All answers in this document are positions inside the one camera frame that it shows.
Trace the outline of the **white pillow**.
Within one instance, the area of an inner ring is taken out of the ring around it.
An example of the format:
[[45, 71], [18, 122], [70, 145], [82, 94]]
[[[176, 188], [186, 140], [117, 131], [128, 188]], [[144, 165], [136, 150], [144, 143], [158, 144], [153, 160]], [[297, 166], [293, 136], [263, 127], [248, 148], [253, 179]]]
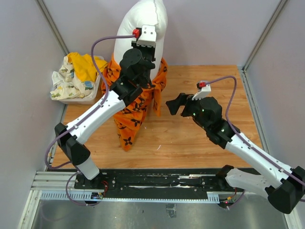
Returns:
[[131, 35], [135, 28], [143, 25], [155, 27], [155, 69], [151, 70], [150, 79], [154, 80], [161, 67], [164, 38], [168, 25], [166, 7], [162, 0], [140, 0], [124, 16], [117, 35]]

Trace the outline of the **orange patterned plush pillowcase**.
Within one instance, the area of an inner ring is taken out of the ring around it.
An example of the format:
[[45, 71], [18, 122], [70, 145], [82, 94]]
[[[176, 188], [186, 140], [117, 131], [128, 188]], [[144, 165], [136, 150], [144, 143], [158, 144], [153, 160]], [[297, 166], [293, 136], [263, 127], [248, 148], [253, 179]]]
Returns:
[[149, 106], [152, 105], [157, 116], [161, 115], [161, 93], [166, 87], [167, 70], [168, 64], [162, 58], [158, 73], [152, 80], [153, 87], [143, 89], [135, 101], [113, 116], [119, 141], [124, 151], [130, 150], [133, 146], [136, 135], [147, 116]]

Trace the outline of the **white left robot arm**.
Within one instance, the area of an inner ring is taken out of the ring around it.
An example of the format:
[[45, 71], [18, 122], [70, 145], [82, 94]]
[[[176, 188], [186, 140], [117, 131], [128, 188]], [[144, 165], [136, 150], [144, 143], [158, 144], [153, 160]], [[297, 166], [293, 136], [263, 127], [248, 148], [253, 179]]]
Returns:
[[119, 78], [108, 92], [71, 123], [55, 126], [59, 147], [85, 176], [85, 183], [90, 188], [98, 188], [102, 184], [102, 177], [85, 143], [98, 127], [134, 102], [143, 89], [152, 85], [150, 71], [155, 68], [155, 46], [155, 42], [132, 41], [132, 48], [124, 53], [120, 61]]

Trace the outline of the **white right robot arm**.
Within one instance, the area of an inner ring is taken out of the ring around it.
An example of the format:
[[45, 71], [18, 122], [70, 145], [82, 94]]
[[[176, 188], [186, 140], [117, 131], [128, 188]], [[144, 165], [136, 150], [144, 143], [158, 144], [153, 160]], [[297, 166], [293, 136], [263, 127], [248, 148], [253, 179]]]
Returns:
[[259, 174], [243, 172], [233, 166], [224, 166], [216, 178], [216, 186], [226, 191], [230, 187], [241, 188], [266, 198], [282, 213], [290, 214], [305, 195], [305, 170], [275, 159], [237, 127], [222, 117], [222, 107], [213, 97], [192, 99], [192, 94], [181, 93], [166, 102], [170, 114], [175, 115], [180, 106], [182, 117], [191, 117], [211, 142], [239, 156]]

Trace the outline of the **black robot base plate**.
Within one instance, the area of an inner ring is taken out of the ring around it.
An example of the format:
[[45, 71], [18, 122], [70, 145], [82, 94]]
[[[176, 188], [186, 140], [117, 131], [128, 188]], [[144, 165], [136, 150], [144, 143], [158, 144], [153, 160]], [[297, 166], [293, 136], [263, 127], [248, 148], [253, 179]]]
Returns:
[[75, 189], [199, 188], [206, 192], [242, 192], [216, 176], [220, 168], [104, 169], [93, 180], [77, 175]]

